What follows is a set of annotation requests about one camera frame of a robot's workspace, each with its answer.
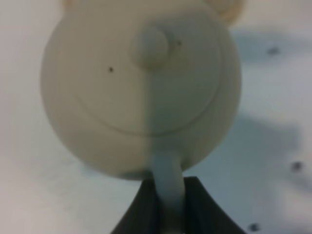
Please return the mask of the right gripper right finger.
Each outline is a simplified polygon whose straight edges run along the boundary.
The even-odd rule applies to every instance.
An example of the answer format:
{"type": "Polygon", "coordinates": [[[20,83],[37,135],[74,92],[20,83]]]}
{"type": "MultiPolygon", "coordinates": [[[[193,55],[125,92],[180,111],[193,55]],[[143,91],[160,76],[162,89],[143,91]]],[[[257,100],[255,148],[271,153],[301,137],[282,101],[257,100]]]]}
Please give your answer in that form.
{"type": "Polygon", "coordinates": [[[243,234],[244,231],[219,207],[199,178],[184,178],[185,211],[180,234],[243,234]]]}

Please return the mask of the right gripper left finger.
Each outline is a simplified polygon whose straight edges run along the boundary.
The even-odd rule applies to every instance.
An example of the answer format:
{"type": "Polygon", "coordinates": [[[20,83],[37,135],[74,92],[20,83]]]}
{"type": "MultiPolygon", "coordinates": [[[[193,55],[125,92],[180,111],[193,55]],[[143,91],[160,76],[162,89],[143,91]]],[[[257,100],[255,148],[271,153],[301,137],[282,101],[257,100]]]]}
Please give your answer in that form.
{"type": "Polygon", "coordinates": [[[153,179],[142,181],[130,207],[112,234],[163,234],[163,206],[153,179]]]}

